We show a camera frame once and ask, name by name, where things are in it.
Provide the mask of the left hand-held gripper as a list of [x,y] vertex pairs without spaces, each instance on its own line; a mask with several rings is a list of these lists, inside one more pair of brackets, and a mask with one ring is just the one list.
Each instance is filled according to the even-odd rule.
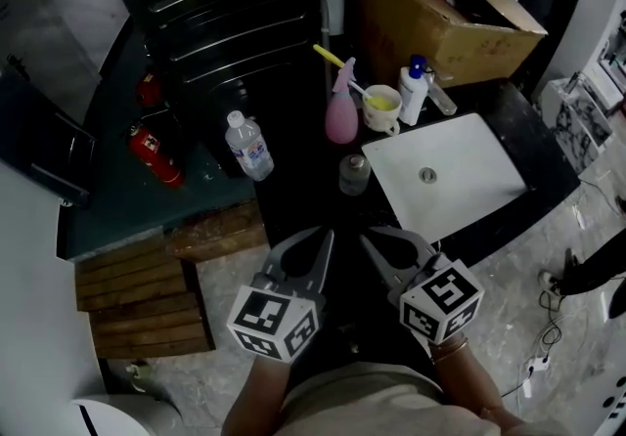
[[240,287],[227,327],[255,355],[293,363],[320,329],[322,294],[335,245],[335,231],[300,231],[276,244],[263,271]]

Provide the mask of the small glass jar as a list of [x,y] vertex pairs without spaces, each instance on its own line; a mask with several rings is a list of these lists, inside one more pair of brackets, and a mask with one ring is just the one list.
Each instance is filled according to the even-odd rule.
[[339,189],[348,196],[359,196],[367,189],[371,165],[361,154],[345,156],[339,164]]

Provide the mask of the person's right forearm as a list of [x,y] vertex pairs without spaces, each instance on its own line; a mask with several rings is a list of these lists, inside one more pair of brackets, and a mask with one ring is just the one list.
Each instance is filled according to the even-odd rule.
[[498,387],[462,333],[439,345],[430,344],[429,351],[441,388],[454,405],[495,423],[503,431],[524,424],[504,407]]

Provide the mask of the person's left forearm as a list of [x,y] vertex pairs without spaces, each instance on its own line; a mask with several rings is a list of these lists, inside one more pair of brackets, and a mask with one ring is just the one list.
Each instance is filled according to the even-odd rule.
[[257,356],[221,436],[273,436],[280,425],[290,373],[289,364]]

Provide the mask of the clear plastic water bottle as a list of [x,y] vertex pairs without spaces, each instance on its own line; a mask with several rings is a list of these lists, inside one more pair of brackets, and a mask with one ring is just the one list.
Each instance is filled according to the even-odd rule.
[[265,180],[274,169],[274,161],[260,127],[239,110],[228,114],[227,123],[225,140],[242,170],[253,181]]

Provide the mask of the pink spray bottle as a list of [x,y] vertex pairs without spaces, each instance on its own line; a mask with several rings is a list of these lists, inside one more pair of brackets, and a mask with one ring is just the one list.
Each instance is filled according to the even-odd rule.
[[351,143],[358,133],[358,112],[348,83],[353,79],[354,65],[355,59],[349,58],[339,69],[326,111],[326,135],[331,142],[338,145]]

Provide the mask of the black sink countertop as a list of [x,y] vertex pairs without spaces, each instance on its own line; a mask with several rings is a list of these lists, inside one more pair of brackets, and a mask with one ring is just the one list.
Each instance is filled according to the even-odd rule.
[[[580,181],[541,117],[510,82],[458,86],[446,93],[457,105],[459,115],[475,113],[485,121],[529,188],[496,212],[443,238],[444,252],[471,266],[548,215]],[[346,196],[338,188],[339,152],[322,139],[315,143],[322,154],[314,161],[311,177],[291,174],[286,155],[277,151],[275,171],[255,186],[270,244],[320,224],[338,230],[398,226],[379,181],[371,179],[362,196]]]

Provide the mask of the worn wooden board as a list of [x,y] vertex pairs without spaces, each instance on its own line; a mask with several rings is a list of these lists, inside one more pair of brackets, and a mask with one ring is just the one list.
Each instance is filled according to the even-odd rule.
[[173,257],[201,263],[267,243],[256,200],[213,209],[165,231],[165,248]]

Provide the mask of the person's light shirt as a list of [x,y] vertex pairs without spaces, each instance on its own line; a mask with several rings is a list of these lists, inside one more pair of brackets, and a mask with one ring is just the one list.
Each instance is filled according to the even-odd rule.
[[495,423],[447,405],[438,385],[407,367],[362,363],[297,385],[274,436],[501,436]]

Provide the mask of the chrome faucet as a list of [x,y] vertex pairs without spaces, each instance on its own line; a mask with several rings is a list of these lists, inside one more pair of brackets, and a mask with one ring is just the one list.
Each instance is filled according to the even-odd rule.
[[425,67],[425,79],[428,84],[428,96],[444,115],[452,116],[457,112],[457,106],[445,91],[436,82],[436,73],[429,67]]

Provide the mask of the wooden slat pallet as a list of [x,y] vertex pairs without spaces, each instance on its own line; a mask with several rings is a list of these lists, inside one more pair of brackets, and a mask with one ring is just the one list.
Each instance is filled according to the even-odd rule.
[[215,349],[196,266],[156,236],[75,265],[77,309],[100,359],[151,359]]

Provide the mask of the dark green platform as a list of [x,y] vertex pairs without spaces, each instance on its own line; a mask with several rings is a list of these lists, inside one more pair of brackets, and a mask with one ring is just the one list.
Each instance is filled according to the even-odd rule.
[[[148,66],[144,38],[126,21],[101,70],[83,126],[96,139],[86,207],[59,214],[57,254],[79,260],[146,231],[181,224],[185,219],[254,197],[244,177],[231,178],[169,107],[143,109],[135,87]],[[143,123],[182,164],[179,188],[163,183],[126,143],[128,128]]]

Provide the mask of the yellow sponge brush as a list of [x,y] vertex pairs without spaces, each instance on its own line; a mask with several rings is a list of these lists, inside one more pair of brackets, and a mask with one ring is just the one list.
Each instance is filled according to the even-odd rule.
[[[325,60],[331,62],[332,64],[336,65],[340,69],[344,68],[345,62],[342,61],[341,59],[339,59],[334,54],[332,54],[327,49],[323,48],[322,46],[320,46],[318,44],[314,44],[313,45],[313,49],[318,54],[320,54]],[[392,110],[393,109],[393,104],[391,103],[391,101],[389,101],[389,100],[387,100],[387,99],[385,99],[383,97],[380,97],[380,96],[372,96],[371,94],[368,94],[365,89],[363,89],[362,87],[360,87],[356,83],[356,81],[353,79],[353,75],[352,74],[348,75],[347,83],[352,88],[354,88],[360,95],[362,95],[365,98],[365,100],[373,108],[378,109],[378,110]]]

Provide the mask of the marble pattern cabinet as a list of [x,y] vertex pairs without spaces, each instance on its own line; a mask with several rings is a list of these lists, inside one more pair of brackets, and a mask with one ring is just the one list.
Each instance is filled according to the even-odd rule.
[[604,152],[626,153],[626,145],[610,127],[595,94],[580,80],[549,81],[535,108],[578,176]]

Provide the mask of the black dish rack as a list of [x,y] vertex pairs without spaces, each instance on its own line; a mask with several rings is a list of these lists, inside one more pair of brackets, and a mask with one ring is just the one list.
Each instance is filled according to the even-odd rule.
[[183,119],[236,177],[227,114],[260,117],[271,82],[307,62],[319,0],[123,0]]

